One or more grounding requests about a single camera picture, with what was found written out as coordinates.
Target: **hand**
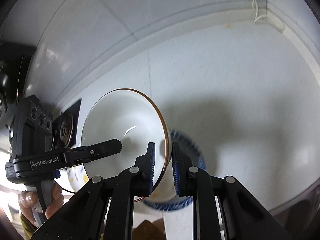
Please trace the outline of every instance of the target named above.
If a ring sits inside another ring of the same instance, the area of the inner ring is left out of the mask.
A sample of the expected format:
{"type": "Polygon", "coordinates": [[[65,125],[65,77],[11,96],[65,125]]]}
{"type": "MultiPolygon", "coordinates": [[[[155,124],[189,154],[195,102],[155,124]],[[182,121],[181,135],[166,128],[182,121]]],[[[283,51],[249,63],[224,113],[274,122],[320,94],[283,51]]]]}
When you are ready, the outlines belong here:
{"type": "MultiPolygon", "coordinates": [[[[62,188],[60,185],[55,182],[51,196],[53,198],[50,206],[47,207],[45,211],[45,216],[47,219],[52,217],[52,215],[58,211],[59,208],[63,205],[63,195],[62,188]]],[[[31,207],[37,202],[37,194],[36,192],[22,191],[18,194],[18,203],[21,209],[21,213],[28,219],[34,226],[38,227],[36,220],[33,216],[31,207]]]]}

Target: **blue and white bowl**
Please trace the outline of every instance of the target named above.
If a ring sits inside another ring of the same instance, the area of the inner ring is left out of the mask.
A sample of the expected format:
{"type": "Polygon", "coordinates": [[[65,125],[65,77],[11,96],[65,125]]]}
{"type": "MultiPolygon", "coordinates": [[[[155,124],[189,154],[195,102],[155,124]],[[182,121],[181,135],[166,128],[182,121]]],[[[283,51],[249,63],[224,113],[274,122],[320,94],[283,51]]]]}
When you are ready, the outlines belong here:
{"type": "MultiPolygon", "coordinates": [[[[171,141],[178,142],[180,150],[190,157],[192,164],[200,169],[206,170],[204,158],[196,146],[196,144],[184,133],[176,130],[170,131],[171,141]]],[[[146,205],[161,211],[174,211],[184,208],[193,202],[193,197],[179,197],[175,196],[171,200],[164,203],[153,203],[145,199],[143,201],[146,205]]]]}

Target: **brown object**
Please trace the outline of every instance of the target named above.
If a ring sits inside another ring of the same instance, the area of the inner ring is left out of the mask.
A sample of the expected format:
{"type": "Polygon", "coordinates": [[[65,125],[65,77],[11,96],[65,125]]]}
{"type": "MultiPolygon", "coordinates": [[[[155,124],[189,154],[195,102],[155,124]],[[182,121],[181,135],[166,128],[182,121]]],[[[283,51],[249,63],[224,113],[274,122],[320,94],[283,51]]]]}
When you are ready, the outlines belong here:
{"type": "Polygon", "coordinates": [[[22,213],[20,215],[20,220],[25,234],[25,240],[30,240],[31,236],[38,228],[34,226],[28,219],[26,219],[22,213]]]}
{"type": "Polygon", "coordinates": [[[132,240],[166,240],[165,233],[150,221],[144,220],[132,231],[132,240]]]}
{"type": "Polygon", "coordinates": [[[7,215],[0,207],[0,232],[1,239],[23,240],[22,236],[13,227],[7,215]]]}

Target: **cable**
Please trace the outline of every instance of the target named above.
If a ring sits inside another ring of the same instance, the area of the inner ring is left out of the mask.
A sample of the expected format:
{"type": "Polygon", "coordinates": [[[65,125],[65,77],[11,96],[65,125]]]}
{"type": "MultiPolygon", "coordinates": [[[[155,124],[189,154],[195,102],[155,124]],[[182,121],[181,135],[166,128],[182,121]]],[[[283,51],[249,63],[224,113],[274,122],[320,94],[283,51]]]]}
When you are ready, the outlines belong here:
{"type": "Polygon", "coordinates": [[[257,0],[252,0],[251,6],[252,6],[253,10],[256,10],[256,16],[254,17],[253,24],[255,24],[258,20],[260,20],[262,18],[268,17],[266,14],[262,14],[262,15],[258,16],[259,7],[258,7],[257,0]]]}
{"type": "Polygon", "coordinates": [[[65,188],[63,188],[63,187],[62,187],[62,190],[66,191],[66,192],[69,192],[69,193],[72,193],[72,194],[75,194],[75,192],[70,191],[70,190],[67,190],[67,189],[65,189],[65,188]]]}

